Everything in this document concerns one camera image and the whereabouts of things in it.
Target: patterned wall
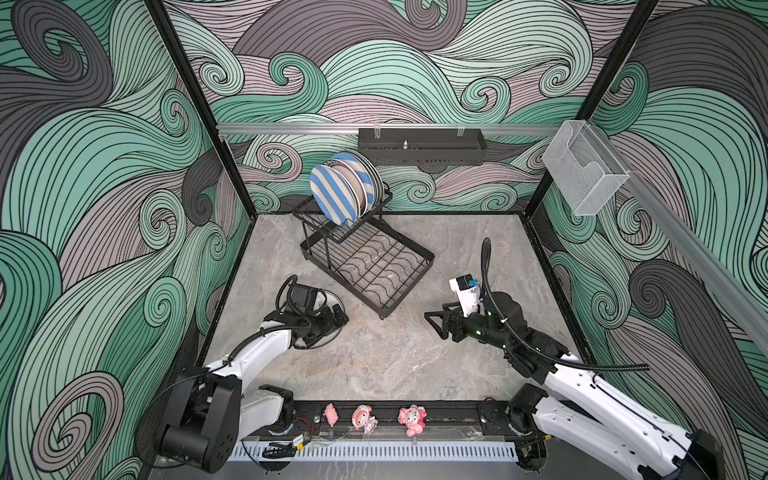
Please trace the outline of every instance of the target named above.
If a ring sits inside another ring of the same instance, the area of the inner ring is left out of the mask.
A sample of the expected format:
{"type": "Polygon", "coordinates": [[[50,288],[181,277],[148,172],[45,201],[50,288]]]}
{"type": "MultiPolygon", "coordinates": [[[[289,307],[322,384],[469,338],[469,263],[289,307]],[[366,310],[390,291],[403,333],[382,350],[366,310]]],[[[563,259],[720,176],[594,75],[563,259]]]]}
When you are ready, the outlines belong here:
{"type": "Polygon", "coordinates": [[[0,64],[3,478],[137,477],[248,219],[142,0],[3,2],[0,64]]]}
{"type": "MultiPolygon", "coordinates": [[[[768,4],[711,3],[652,19],[594,120],[768,311],[768,4]]],[[[764,478],[768,359],[642,206],[576,218],[553,187],[535,225],[596,357],[651,366],[610,380],[764,478]]]]}
{"type": "MultiPolygon", "coordinates": [[[[573,118],[635,3],[166,1],[220,122],[448,124],[573,118]]],[[[357,145],[355,137],[229,140],[264,211],[289,210],[311,193],[316,164],[357,145]]],[[[391,210],[522,210],[546,144],[488,140],[481,167],[381,169],[395,193],[391,210]]]]}

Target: wire rack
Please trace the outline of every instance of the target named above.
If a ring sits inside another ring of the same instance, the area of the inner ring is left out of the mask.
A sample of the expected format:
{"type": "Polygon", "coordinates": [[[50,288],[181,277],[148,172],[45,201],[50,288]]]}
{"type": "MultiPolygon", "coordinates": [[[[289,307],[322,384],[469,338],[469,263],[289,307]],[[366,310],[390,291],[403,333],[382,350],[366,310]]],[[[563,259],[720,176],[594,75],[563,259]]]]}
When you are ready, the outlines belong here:
{"type": "Polygon", "coordinates": [[[342,227],[336,225],[333,222],[329,222],[328,218],[320,211],[320,208],[312,195],[309,195],[300,204],[293,208],[293,216],[304,222],[312,230],[326,235],[328,238],[336,243],[341,243],[347,239],[357,228],[363,225],[368,219],[373,218],[375,215],[381,217],[382,209],[392,199],[392,192],[389,189],[384,190],[384,197],[374,205],[371,210],[366,212],[365,215],[360,217],[355,223],[348,227],[342,227]]]}
{"type": "Polygon", "coordinates": [[[432,252],[392,229],[381,215],[351,227],[338,227],[341,230],[334,231],[344,238],[340,242],[329,242],[323,229],[310,235],[306,222],[303,228],[304,258],[341,283],[381,318],[392,313],[435,259],[432,252]]]}

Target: gray stone surface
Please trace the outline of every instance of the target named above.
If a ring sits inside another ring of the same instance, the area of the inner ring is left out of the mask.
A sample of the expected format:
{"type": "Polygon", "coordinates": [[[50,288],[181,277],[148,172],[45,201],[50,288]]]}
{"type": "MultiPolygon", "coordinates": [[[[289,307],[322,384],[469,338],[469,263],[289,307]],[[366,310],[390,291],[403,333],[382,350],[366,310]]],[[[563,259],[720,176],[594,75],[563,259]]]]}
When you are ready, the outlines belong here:
{"type": "Polygon", "coordinates": [[[395,230],[431,250],[435,262],[394,313],[382,320],[348,290],[303,259],[301,223],[290,215],[259,217],[250,245],[208,352],[227,354],[256,331],[273,310],[282,282],[299,282],[339,295],[349,324],[319,349],[291,349],[272,361],[251,389],[270,383],[293,390],[297,399],[460,400],[508,399],[526,382],[501,350],[473,339],[443,341],[424,312],[455,301],[448,280],[480,275],[480,246],[492,240],[490,281],[512,295],[528,324],[576,352],[568,328],[517,216],[389,215],[395,230]]]}

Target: red wire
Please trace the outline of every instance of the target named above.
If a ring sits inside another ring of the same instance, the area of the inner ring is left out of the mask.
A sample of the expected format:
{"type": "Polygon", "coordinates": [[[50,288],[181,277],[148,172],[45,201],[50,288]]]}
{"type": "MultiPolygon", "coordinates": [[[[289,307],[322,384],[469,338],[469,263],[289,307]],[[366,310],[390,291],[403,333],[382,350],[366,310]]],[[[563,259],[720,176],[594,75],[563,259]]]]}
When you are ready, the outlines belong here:
{"type": "Polygon", "coordinates": [[[307,420],[306,420],[306,419],[296,419],[296,420],[303,420],[303,421],[304,421],[304,423],[306,423],[306,426],[308,426],[308,427],[310,428],[310,437],[311,437],[312,435],[314,435],[314,434],[315,434],[315,429],[314,429],[314,428],[312,428],[312,426],[310,425],[310,423],[309,423],[309,422],[307,422],[307,420]]]}

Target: white mesh basket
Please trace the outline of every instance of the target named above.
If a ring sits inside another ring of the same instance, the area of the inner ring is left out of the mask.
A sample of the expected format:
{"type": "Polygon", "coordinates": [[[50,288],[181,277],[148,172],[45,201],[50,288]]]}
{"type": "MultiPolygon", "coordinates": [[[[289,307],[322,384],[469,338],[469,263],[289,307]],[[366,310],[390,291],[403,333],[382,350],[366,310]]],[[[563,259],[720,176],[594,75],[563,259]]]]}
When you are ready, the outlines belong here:
{"type": "Polygon", "coordinates": [[[563,122],[543,160],[577,217],[597,215],[629,178],[611,141],[584,120],[563,122]]]}

